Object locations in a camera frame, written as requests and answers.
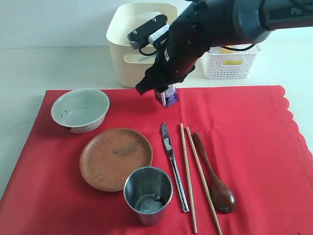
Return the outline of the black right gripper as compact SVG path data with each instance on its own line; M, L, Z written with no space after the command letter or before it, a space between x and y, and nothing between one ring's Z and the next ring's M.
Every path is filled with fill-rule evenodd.
M203 7L187 7L170 25L168 39L157 50L154 64L135 86L140 95L150 90L163 93L168 85L182 82L193 71L195 62L209 49L201 25L203 10Z

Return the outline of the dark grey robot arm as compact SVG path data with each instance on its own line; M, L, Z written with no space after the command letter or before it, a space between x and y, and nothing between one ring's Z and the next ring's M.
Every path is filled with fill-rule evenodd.
M163 92L181 83L212 47L263 42L272 31L313 24L310 0L192 0L171 23L159 14L128 34L134 50L155 49L155 61L135 88Z

